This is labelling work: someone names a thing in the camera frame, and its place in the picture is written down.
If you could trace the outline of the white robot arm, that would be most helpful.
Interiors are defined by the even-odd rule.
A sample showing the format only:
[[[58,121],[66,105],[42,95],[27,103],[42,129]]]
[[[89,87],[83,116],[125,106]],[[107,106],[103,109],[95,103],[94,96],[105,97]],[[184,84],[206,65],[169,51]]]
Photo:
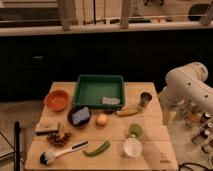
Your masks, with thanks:
[[[207,78],[207,67],[200,62],[174,68],[166,74],[166,86],[158,94],[164,125],[169,124],[186,100],[213,114],[213,88],[205,84]]]

